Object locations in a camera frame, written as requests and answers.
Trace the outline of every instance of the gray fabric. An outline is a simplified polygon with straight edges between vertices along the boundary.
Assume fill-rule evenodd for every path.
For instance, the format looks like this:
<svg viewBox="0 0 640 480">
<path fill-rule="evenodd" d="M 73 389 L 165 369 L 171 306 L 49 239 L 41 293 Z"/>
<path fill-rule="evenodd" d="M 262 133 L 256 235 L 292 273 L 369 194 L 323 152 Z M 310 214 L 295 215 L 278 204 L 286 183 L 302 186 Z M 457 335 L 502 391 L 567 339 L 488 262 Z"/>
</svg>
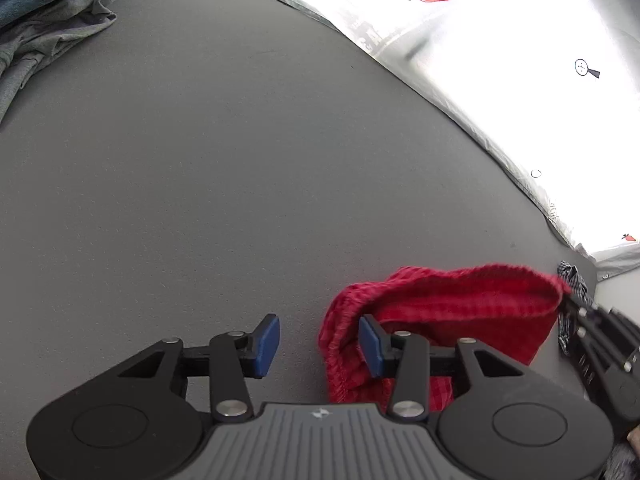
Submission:
<svg viewBox="0 0 640 480">
<path fill-rule="evenodd" d="M 322 403 L 318 330 L 349 283 L 564 259 L 593 290 L 500 167 L 341 34 L 276 0 L 113 10 L 0 124 L 2 480 L 38 479 L 42 406 L 166 336 L 202 345 L 276 312 L 255 405 Z M 581 394 L 555 331 L 532 367 Z"/>
<path fill-rule="evenodd" d="M 640 460 L 627 442 L 613 448 L 602 477 L 604 480 L 640 479 Z"/>
<path fill-rule="evenodd" d="M 513 175 L 564 242 L 593 258 L 600 279 L 640 265 L 640 244 L 622 242 L 620 247 L 620 235 L 636 229 L 639 221 L 634 201 L 609 190 L 611 180 L 634 181 L 634 166 L 601 157 L 603 148 L 614 153 L 615 146 L 640 151 L 640 140 L 628 133 L 630 125 L 640 123 L 640 0 L 282 1 L 330 20 L 452 117 Z M 598 78 L 581 77 L 588 67 L 580 58 L 585 72 L 578 70 L 575 52 L 598 65 L 597 71 L 591 68 Z M 485 68 L 461 70 L 461 59 L 481 60 Z M 523 77 L 512 69 L 522 59 L 547 68 Z M 575 114 L 591 100 L 599 102 L 599 113 Z M 548 113 L 532 114 L 532 105 Z M 556 134 L 563 130 L 582 135 Z M 602 131 L 609 131 L 607 140 Z M 554 150 L 529 149 L 530 144 Z M 564 152 L 572 156 L 551 155 Z M 598 171 L 583 172 L 577 160 L 597 160 Z M 567 173 L 568 166 L 582 173 L 588 185 L 567 192 L 558 175 Z M 598 207 L 584 215 L 581 205 L 595 189 Z"/>
<path fill-rule="evenodd" d="M 0 36 L 0 122 L 33 74 L 115 21 L 113 1 L 60 0 Z"/>
</svg>

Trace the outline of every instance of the red checkered fabric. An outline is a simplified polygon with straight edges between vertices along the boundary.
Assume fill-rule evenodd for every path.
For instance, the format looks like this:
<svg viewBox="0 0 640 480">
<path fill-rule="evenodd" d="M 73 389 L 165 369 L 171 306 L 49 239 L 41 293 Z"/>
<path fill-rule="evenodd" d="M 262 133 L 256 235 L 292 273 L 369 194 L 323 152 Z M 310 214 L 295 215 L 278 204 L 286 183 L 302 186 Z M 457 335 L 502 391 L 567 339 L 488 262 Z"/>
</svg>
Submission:
<svg viewBox="0 0 640 480">
<path fill-rule="evenodd" d="M 527 267 L 491 264 L 445 272 L 402 267 L 384 282 L 345 288 L 318 337 L 330 402 L 378 402 L 393 380 L 371 377 L 358 346 L 358 320 L 373 314 L 386 332 L 409 330 L 438 346 L 473 337 L 528 365 L 556 320 L 568 285 Z M 452 401 L 449 378 L 431 378 L 430 410 Z"/>
</svg>

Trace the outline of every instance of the blue gripper pad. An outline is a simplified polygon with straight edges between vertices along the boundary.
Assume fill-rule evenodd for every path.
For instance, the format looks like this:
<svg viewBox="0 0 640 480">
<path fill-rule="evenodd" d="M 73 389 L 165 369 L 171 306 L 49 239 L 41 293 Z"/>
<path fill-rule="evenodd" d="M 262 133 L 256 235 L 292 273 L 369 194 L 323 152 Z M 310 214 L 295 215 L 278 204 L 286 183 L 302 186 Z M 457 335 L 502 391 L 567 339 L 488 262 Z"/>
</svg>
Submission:
<svg viewBox="0 0 640 480">
<path fill-rule="evenodd" d="M 369 367 L 371 376 L 382 377 L 384 360 L 382 357 L 382 341 L 365 317 L 360 318 L 358 342 Z"/>
<path fill-rule="evenodd" d="M 269 319 L 265 321 L 254 332 L 254 377 L 256 379 L 267 375 L 280 344 L 280 320 L 277 316 L 270 314 Z"/>
</svg>

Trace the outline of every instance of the metal screw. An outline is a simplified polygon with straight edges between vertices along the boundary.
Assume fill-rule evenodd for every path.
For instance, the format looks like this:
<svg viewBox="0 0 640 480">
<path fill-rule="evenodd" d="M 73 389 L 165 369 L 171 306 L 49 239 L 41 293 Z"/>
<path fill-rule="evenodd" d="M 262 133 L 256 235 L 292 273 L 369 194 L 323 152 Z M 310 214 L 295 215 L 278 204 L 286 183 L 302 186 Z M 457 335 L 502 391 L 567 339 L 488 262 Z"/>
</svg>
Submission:
<svg viewBox="0 0 640 480">
<path fill-rule="evenodd" d="M 247 405 L 242 400 L 228 399 L 219 402 L 216 411 L 224 416 L 238 416 L 246 413 Z"/>
<path fill-rule="evenodd" d="M 393 406 L 394 413 L 402 418 L 411 418 L 424 413 L 424 406 L 414 400 L 401 400 Z"/>
</svg>

